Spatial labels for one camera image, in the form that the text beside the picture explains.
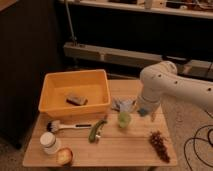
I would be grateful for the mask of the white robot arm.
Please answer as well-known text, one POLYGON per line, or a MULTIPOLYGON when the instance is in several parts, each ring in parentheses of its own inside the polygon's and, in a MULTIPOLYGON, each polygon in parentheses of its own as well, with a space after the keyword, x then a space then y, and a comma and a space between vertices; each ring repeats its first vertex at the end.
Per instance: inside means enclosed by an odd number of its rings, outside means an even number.
POLYGON ((153 113, 159 107, 163 94, 182 98, 213 112, 213 82, 178 76, 173 62, 163 61, 145 67, 140 72, 140 81, 142 90, 137 103, 147 113, 153 113))

